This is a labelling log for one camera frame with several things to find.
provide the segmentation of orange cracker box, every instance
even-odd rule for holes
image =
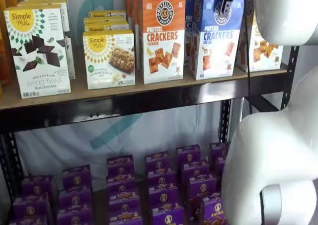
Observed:
[[[138,0],[144,83],[183,79],[185,0]]]
[[[141,67],[141,46],[139,45],[139,14],[138,14],[138,1],[132,0],[133,11],[133,32],[135,34],[135,60],[137,64],[137,70]]]

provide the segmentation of cracker image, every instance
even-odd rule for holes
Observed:
[[[157,64],[161,64],[163,62],[163,48],[157,49],[155,51]]]
[[[235,44],[233,42],[229,42],[228,43],[227,50],[225,51],[225,55],[231,56],[231,53],[232,53],[233,48],[234,48],[234,45]]]
[[[175,58],[178,58],[178,54],[179,54],[180,47],[181,47],[180,44],[174,42],[173,47],[172,47],[172,52],[171,52],[171,54],[172,54]]]
[[[272,52],[273,52],[274,48],[275,48],[275,46],[274,46],[274,45],[269,44],[269,45],[267,46],[266,50],[265,50],[264,55],[265,55],[267,58],[269,58],[269,57],[270,57],[270,55],[272,54]]]
[[[260,54],[261,54],[261,49],[256,48],[254,49],[254,62],[260,61]]]
[[[166,52],[164,59],[163,59],[163,62],[162,62],[162,66],[164,66],[166,69],[168,69],[169,65],[171,63],[171,60],[172,60],[172,54]]]
[[[149,69],[151,74],[158,72],[158,64],[156,58],[149,59]]]
[[[115,47],[110,53],[109,63],[114,68],[131,74],[135,70],[135,59],[127,50]]]

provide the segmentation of pretzel crackers box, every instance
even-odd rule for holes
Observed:
[[[258,31],[256,14],[254,11],[255,1],[246,1],[246,17],[248,27],[249,40],[249,70],[251,72],[264,70],[277,70],[280,68],[283,55],[283,46],[267,43]],[[247,51],[246,51],[246,32],[245,20],[241,25],[238,56],[236,64],[245,72],[247,72]]]
[[[88,89],[135,85],[131,30],[83,34]]]
[[[194,0],[191,50],[196,80],[231,76],[235,63],[244,0]]]
[[[138,0],[144,83],[183,79],[185,0]]]

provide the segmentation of chocolate image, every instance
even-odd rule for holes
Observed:
[[[31,52],[36,50],[36,47],[33,45],[32,41],[25,43],[24,47],[27,54],[30,54]]]
[[[45,54],[45,53],[51,52],[53,49],[54,49],[54,46],[43,45],[40,47],[37,53]]]
[[[40,49],[44,45],[44,39],[32,35],[32,41],[35,48]]]
[[[25,71],[28,71],[28,70],[33,70],[33,69],[35,69],[35,67],[38,65],[38,63],[34,60],[34,61],[30,61],[30,62],[28,62],[26,65],[25,65],[25,67],[24,67],[24,69],[23,69],[23,72],[25,72]]]
[[[48,64],[60,67],[60,60],[57,53],[46,53],[46,60],[48,61]]]

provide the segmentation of purple box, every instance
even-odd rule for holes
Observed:
[[[91,204],[77,205],[59,210],[58,225],[83,224],[86,221],[93,221]]]
[[[199,221],[200,224],[228,224],[225,220],[220,193],[200,199]]]
[[[109,194],[109,212],[123,211],[135,207],[140,207],[140,198],[137,188]]]
[[[24,218],[25,216],[33,215],[46,215],[48,223],[51,225],[53,224],[48,193],[17,197],[13,203],[13,211],[16,218]]]
[[[171,167],[171,157],[168,151],[146,156],[147,171]]]
[[[149,205],[159,203],[176,203],[179,201],[178,188],[175,184],[160,184],[148,188]]]
[[[122,192],[136,187],[134,174],[108,175],[106,182],[109,193]]]
[[[9,225],[47,225],[46,216],[31,216],[10,221]]]
[[[153,225],[183,225],[183,207],[180,203],[162,203],[151,210]]]
[[[89,164],[62,171],[64,189],[74,186],[91,187],[91,175]]]
[[[118,156],[107,159],[108,175],[133,174],[134,160],[132,155]]]
[[[201,160],[201,150],[199,145],[178,147],[175,149],[175,154],[177,157],[178,169],[181,168],[183,164],[195,161],[199,162]]]
[[[148,172],[148,186],[159,184],[176,184],[175,172],[171,167]]]
[[[128,209],[125,211],[117,211],[109,213],[109,225],[142,225],[143,218],[140,208]]]
[[[81,204],[91,204],[91,188],[87,186],[71,187],[63,190],[59,195],[59,208],[66,209]]]

